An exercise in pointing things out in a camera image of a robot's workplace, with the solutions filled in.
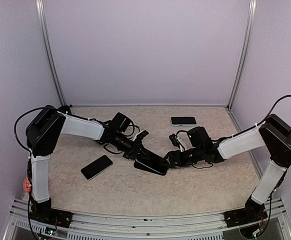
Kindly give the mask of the black phone case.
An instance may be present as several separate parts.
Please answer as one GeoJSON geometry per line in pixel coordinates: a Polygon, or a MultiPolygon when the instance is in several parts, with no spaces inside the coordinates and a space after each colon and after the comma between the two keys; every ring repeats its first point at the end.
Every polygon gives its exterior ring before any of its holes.
{"type": "Polygon", "coordinates": [[[165,176],[167,174],[167,171],[168,171],[168,168],[162,167],[162,166],[159,167],[159,171],[156,171],[156,170],[150,169],[149,167],[147,167],[147,166],[145,166],[137,161],[134,162],[133,167],[136,169],[146,171],[149,173],[153,173],[156,175],[160,175],[160,176],[165,176]]]}

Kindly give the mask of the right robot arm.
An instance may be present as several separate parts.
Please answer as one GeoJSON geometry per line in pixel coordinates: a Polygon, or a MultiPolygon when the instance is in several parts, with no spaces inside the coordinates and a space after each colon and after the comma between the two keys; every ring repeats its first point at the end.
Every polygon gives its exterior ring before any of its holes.
{"type": "Polygon", "coordinates": [[[182,168],[195,165],[199,161],[209,164],[221,163],[235,156],[264,149],[268,152],[269,163],[262,177],[250,195],[253,201],[241,211],[241,218],[252,222],[261,213],[261,207],[291,166],[291,127],[276,114],[268,115],[260,123],[232,136],[212,140],[203,126],[186,132],[191,143],[186,148],[177,135],[170,136],[178,150],[168,152],[160,165],[167,168],[182,168]]]}

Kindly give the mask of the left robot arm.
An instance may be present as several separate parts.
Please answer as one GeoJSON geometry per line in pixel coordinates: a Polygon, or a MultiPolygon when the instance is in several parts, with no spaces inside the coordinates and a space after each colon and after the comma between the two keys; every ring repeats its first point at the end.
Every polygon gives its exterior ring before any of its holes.
{"type": "Polygon", "coordinates": [[[25,130],[26,150],[29,152],[28,179],[31,184],[30,199],[37,205],[35,213],[49,223],[56,217],[49,190],[49,162],[62,135],[87,139],[98,143],[103,149],[108,145],[117,148],[117,154],[135,161],[137,169],[164,176],[167,168],[164,159],[146,149],[142,143],[148,135],[146,130],[125,134],[128,127],[136,128],[134,122],[121,112],[113,119],[100,121],[72,114],[71,107],[52,105],[37,108],[39,114],[25,130]]]}

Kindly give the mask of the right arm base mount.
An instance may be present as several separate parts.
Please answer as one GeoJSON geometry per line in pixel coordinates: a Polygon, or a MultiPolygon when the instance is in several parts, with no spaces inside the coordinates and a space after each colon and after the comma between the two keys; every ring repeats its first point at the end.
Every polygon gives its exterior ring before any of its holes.
{"type": "Polygon", "coordinates": [[[268,217],[264,204],[258,204],[250,196],[243,208],[228,210],[223,213],[228,228],[245,225],[268,217]]]}

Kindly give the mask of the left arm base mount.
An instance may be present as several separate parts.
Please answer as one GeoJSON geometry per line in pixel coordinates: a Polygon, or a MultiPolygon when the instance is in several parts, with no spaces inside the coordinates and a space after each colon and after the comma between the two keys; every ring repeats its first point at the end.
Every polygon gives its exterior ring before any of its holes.
{"type": "Polygon", "coordinates": [[[52,200],[38,203],[30,199],[30,219],[40,223],[53,225],[55,227],[69,228],[73,213],[66,210],[52,208],[52,200]]]}

